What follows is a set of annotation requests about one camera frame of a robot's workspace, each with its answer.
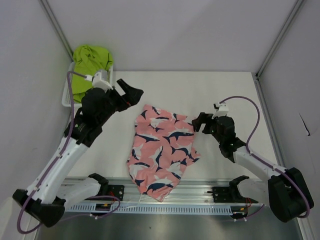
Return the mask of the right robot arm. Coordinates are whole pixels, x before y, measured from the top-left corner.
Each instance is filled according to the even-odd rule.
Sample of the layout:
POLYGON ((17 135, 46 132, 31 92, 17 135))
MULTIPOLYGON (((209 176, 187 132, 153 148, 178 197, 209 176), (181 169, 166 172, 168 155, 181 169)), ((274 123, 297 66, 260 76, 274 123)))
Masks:
POLYGON ((268 206, 281 222, 307 218, 314 201, 300 170, 273 164, 250 151, 249 145, 236 136, 234 120, 229 116, 214 116, 201 112, 192 120, 193 130, 212 135, 221 154, 232 163, 244 167, 258 180, 246 175, 229 182, 228 196, 234 202, 249 198, 268 206))

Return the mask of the pink shark print shorts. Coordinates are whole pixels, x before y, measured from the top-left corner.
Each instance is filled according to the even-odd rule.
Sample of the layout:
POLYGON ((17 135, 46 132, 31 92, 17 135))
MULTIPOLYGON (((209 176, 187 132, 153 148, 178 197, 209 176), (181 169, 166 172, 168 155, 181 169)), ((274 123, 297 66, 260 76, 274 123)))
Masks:
POLYGON ((181 181, 187 167, 200 159, 193 146, 191 116, 146 104, 134 122, 131 153, 126 161, 129 177, 151 181, 181 181))

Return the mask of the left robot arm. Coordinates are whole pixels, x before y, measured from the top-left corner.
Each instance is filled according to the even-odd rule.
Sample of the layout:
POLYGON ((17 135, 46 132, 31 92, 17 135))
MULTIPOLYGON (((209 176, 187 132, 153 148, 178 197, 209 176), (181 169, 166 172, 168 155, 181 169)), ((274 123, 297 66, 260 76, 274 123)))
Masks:
POLYGON ((28 213, 48 228, 57 224, 65 211, 84 200, 103 200, 109 193, 109 181, 92 173, 86 179, 60 191, 60 187, 79 158, 102 133, 103 125, 116 112, 122 112, 139 103, 143 90, 117 80, 124 91, 115 87, 104 90, 89 89, 81 100, 81 107, 71 119, 57 151, 45 169, 27 189, 17 189, 13 199, 21 206, 18 219, 28 213))

